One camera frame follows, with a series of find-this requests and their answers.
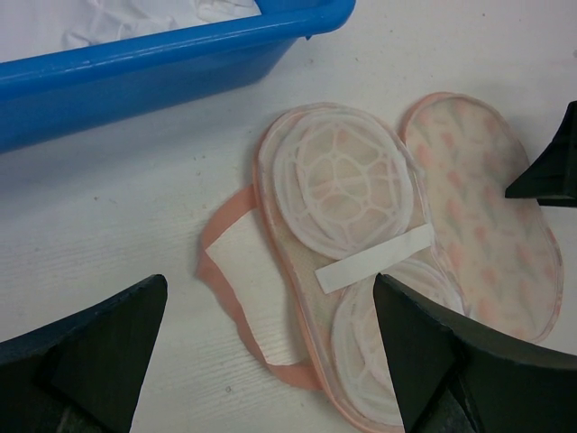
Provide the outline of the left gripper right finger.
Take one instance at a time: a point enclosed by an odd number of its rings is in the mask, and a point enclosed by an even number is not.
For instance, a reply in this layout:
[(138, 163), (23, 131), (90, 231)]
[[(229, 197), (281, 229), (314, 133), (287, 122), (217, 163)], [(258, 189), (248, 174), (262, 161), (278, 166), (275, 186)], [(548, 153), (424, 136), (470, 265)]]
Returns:
[(373, 298), (407, 432), (574, 432), (576, 358), (467, 318), (380, 274)]

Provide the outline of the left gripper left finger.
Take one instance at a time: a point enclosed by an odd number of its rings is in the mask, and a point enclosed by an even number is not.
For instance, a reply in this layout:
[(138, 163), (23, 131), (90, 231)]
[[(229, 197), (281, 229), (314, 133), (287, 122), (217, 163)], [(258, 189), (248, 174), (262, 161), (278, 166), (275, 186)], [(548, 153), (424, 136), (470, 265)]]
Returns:
[(152, 275), (1, 344), (3, 432), (127, 432), (168, 300)]

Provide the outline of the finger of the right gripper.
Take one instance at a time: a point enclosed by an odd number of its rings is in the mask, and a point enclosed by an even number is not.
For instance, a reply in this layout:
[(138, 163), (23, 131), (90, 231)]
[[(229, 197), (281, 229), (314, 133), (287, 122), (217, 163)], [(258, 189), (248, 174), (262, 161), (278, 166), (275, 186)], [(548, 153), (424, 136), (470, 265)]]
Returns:
[(553, 140), (505, 190), (506, 198), (576, 199), (576, 102)]

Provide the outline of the floral mesh laundry bag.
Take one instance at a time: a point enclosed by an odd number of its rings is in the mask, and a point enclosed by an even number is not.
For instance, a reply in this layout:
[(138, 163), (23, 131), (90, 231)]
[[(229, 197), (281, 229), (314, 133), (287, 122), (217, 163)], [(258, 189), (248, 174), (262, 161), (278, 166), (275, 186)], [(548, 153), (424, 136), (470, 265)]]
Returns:
[(398, 131), (348, 106), (293, 108), (207, 223), (197, 277), (279, 380), (363, 432), (400, 432), (377, 274), (531, 343), (554, 327), (558, 243), (535, 200), (505, 195), (528, 165), (504, 118), (465, 95), (422, 98)]

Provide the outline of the white bra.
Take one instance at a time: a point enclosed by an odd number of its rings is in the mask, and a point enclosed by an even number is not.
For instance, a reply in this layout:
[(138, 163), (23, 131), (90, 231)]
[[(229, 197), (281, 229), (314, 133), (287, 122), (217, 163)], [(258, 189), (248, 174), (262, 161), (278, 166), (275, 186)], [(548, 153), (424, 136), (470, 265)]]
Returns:
[(258, 16), (254, 1), (80, 1), (64, 31), (66, 50)]

